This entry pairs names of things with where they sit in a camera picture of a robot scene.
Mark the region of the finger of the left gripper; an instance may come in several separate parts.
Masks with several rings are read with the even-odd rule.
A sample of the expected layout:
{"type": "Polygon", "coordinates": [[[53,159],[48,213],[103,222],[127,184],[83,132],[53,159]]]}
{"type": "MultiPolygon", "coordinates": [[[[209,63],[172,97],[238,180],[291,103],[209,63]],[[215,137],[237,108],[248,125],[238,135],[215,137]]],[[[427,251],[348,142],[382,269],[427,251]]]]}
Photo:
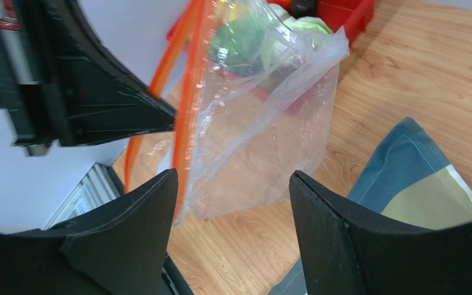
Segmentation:
{"type": "Polygon", "coordinates": [[[77,1],[14,1],[37,84],[23,89],[28,128],[16,144],[94,146],[170,132],[176,109],[99,40],[77,1]]]}

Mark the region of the green lettuce cabbage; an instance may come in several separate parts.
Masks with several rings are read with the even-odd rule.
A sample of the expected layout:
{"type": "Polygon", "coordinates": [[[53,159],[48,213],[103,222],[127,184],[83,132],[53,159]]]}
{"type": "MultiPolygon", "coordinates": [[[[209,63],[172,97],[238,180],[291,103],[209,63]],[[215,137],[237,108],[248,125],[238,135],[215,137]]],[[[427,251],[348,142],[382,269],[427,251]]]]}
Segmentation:
{"type": "Polygon", "coordinates": [[[288,50],[288,46],[273,35],[274,31],[283,29],[332,34],[317,17],[281,16],[278,20],[244,17],[220,25],[211,40],[208,58],[238,77],[266,71],[288,50]]]}

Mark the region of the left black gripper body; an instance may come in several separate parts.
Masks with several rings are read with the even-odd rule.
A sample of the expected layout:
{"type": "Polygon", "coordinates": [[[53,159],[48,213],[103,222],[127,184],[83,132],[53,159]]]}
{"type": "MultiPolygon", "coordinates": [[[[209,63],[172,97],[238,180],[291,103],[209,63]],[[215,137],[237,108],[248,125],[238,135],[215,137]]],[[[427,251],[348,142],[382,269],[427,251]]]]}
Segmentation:
{"type": "Polygon", "coordinates": [[[44,87],[13,1],[0,1],[0,109],[9,115],[16,134],[15,146],[30,157],[49,152],[52,126],[44,87]]]}

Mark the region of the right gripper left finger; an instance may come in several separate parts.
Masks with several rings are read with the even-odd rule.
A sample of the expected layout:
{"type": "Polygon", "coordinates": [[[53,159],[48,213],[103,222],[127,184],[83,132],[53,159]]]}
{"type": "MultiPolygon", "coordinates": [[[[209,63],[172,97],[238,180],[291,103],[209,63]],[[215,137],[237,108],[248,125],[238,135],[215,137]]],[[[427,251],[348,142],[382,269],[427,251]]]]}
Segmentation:
{"type": "Polygon", "coordinates": [[[0,234],[0,294],[157,294],[178,174],[47,230],[0,234]]]}

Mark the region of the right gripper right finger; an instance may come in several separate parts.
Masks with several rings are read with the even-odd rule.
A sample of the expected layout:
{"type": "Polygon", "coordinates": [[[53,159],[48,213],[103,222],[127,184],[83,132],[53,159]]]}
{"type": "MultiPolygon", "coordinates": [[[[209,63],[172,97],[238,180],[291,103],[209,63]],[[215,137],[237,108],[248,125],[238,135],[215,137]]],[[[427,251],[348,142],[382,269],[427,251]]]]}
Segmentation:
{"type": "Polygon", "coordinates": [[[472,221],[406,224],[299,170],[289,194],[309,294],[472,294],[472,221]]]}

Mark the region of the clear zip top bag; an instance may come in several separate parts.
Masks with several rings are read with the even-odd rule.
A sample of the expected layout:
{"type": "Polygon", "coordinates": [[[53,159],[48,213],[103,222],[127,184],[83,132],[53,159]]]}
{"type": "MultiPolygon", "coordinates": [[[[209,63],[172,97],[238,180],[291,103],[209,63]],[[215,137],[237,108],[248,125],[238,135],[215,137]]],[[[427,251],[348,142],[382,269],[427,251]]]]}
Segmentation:
{"type": "Polygon", "coordinates": [[[147,88],[160,94],[186,53],[181,89],[171,99],[174,134],[147,154],[146,137],[130,139],[125,191],[134,189],[136,168],[157,164],[157,171],[178,172],[174,222],[189,213],[210,219],[285,199],[290,174],[313,173],[325,155],[340,63],[349,53],[344,28],[332,34],[278,29],[273,35],[288,50],[268,70],[230,81],[208,58],[220,25],[293,16],[267,1],[191,1],[184,12],[147,88]],[[256,86],[269,91],[266,101],[251,93],[256,86]]]}

